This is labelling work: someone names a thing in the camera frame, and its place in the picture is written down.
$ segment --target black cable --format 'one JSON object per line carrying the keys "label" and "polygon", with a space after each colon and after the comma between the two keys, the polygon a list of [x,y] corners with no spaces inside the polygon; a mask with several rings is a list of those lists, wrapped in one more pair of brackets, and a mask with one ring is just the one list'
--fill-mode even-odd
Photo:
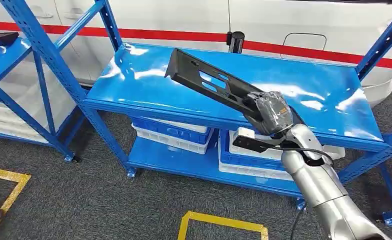
{"label": "black cable", "polygon": [[317,149],[313,149],[313,148],[299,148],[299,147],[278,147],[278,146],[269,146],[269,149],[275,149],[275,150],[281,150],[281,151],[296,151],[296,152],[303,152],[303,151],[307,151],[307,152],[314,152],[317,154],[321,154],[324,155],[326,158],[328,158],[331,162],[331,166],[334,167],[335,162],[333,161],[333,158],[328,155],[326,152],[317,150]]}
{"label": "black cable", "polygon": [[302,209],[299,210],[299,212],[296,215],[296,218],[293,222],[293,225],[291,226],[291,231],[290,231],[290,240],[293,240],[293,233],[295,232],[296,229],[296,224],[298,223],[299,219],[301,218],[301,213],[304,211],[305,207],[307,206],[307,203],[305,202],[305,204],[303,205]]}

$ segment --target blue plastic crate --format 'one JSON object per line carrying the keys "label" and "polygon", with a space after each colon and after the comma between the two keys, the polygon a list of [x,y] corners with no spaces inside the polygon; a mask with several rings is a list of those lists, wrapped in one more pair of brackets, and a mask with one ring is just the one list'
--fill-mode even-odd
{"label": "blue plastic crate", "polygon": [[229,131],[221,129],[219,134],[221,139],[221,162],[223,164],[285,171],[280,160],[240,155],[229,152]]}
{"label": "blue plastic crate", "polygon": [[208,127],[206,132],[200,133],[178,126],[162,123],[159,121],[142,118],[142,117],[129,117],[135,127],[147,129],[153,132],[165,134],[168,136],[176,137],[179,139],[187,140],[197,144],[206,144],[209,138],[211,128]]}

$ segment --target white plastic crate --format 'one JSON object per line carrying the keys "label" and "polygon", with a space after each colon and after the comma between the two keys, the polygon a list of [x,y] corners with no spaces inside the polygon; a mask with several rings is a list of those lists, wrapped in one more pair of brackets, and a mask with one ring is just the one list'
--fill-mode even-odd
{"label": "white plastic crate", "polygon": [[159,132],[139,128],[134,126],[133,124],[131,124],[131,126],[137,131],[138,137],[149,139],[158,143],[162,143],[179,149],[184,149],[198,154],[205,154],[207,152],[209,141],[212,137],[212,134],[214,133],[214,128],[212,128],[211,131],[209,132],[209,137],[206,143],[198,144],[177,137],[165,135]]}
{"label": "white plastic crate", "polygon": [[[257,158],[265,158],[265,159],[274,159],[274,160],[281,160],[282,158],[282,152],[281,150],[276,150],[276,149],[267,149],[264,152],[257,152],[253,150],[249,150],[243,147],[238,147],[233,145],[233,136],[235,134],[234,131],[229,131],[229,147],[228,151],[232,154],[239,154],[239,155],[246,155],[246,156],[251,156],[251,157],[257,157]],[[263,136],[263,135],[255,135],[256,139],[271,139],[268,136]],[[324,145],[322,146],[324,149],[324,152],[330,155],[331,158],[333,159],[340,159],[345,157],[345,148],[344,147],[339,147],[339,146],[329,146],[329,145]]]}
{"label": "white plastic crate", "polygon": [[156,118],[150,118],[150,117],[146,117],[147,119],[153,120],[153,121],[157,121],[163,124],[169,124],[172,126],[176,126],[182,129],[188,129],[191,131],[195,131],[198,133],[206,133],[208,127],[206,126],[199,126],[199,125],[192,125],[192,124],[187,124],[187,123],[182,123],[182,122],[176,122],[176,121],[167,121],[167,120],[162,120],[162,119],[156,119]]}
{"label": "white plastic crate", "polygon": [[288,174],[286,171],[222,163],[220,139],[218,139],[218,170],[224,173],[241,174],[241,175],[249,175],[249,176],[261,177],[261,178],[293,181],[292,176]]}
{"label": "white plastic crate", "polygon": [[[53,122],[55,129],[58,130],[65,119],[71,114],[76,103],[59,83],[49,67],[45,64],[42,66],[46,79]],[[36,66],[33,62],[20,62],[2,79],[2,81],[0,81],[0,87],[24,108],[28,114],[49,130],[38,75],[35,69]],[[0,133],[47,143],[40,134],[28,126],[26,122],[1,102]]]}

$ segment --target black bracket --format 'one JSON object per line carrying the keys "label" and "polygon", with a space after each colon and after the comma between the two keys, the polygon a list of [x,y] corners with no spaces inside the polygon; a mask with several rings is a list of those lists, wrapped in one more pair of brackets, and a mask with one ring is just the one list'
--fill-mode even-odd
{"label": "black bracket", "polygon": [[[225,88],[203,79],[200,72],[222,81]],[[178,48],[172,51],[166,76],[244,115],[262,121],[255,102],[248,97],[248,93],[262,92],[262,90]]]}
{"label": "black bracket", "polygon": [[2,32],[0,33],[0,46],[10,46],[18,38],[17,32]]}

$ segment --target white car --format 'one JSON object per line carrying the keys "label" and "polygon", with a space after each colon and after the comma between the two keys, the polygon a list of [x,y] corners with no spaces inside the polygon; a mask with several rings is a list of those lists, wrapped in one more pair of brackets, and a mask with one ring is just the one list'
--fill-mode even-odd
{"label": "white car", "polygon": [[[55,41],[93,0],[26,0]],[[126,42],[223,51],[226,33],[245,34],[244,54],[354,66],[392,20],[392,4],[291,0],[109,0]],[[0,32],[18,28],[0,4]],[[113,56],[96,16],[62,51],[92,85]],[[373,107],[392,91],[392,49],[362,81]]]}

